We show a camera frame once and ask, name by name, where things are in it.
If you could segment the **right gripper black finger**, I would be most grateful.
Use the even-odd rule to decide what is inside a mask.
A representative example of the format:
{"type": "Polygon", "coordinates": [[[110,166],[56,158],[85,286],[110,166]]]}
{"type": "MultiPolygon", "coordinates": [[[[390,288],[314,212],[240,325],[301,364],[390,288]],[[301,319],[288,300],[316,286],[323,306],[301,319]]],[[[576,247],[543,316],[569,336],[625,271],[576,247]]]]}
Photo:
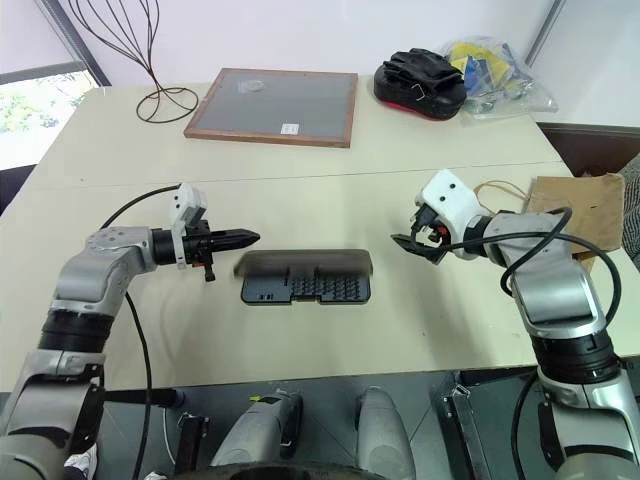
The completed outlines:
{"type": "Polygon", "coordinates": [[[410,235],[392,234],[391,239],[403,250],[412,254],[429,254],[431,248],[413,239],[410,235]]]}
{"type": "Polygon", "coordinates": [[[433,265],[438,265],[441,260],[445,257],[445,255],[447,254],[447,251],[443,251],[441,249],[432,249],[432,248],[427,248],[427,249],[416,249],[416,248],[409,248],[407,249],[407,252],[413,255],[416,255],[418,257],[421,257],[425,260],[427,260],[428,262],[430,262],[433,265]]]}

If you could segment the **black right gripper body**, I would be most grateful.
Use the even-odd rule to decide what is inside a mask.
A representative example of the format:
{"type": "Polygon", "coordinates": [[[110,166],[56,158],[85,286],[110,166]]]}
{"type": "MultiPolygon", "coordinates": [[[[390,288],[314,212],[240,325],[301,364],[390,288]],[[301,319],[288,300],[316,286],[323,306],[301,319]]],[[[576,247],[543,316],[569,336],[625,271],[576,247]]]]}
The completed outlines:
{"type": "Polygon", "coordinates": [[[427,238],[436,244],[449,241],[449,230],[438,220],[438,213],[429,205],[422,204],[413,217],[410,229],[410,239],[413,245],[417,245],[417,235],[426,232],[427,238]]]}

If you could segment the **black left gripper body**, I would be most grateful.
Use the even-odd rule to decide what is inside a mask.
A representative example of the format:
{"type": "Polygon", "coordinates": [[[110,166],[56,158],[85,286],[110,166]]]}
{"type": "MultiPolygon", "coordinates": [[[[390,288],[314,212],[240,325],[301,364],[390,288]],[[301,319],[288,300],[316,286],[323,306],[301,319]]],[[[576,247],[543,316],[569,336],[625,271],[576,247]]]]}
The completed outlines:
{"type": "Polygon", "coordinates": [[[192,267],[202,267],[206,282],[213,282],[213,236],[207,222],[198,222],[186,228],[183,237],[185,263],[192,267]]]}

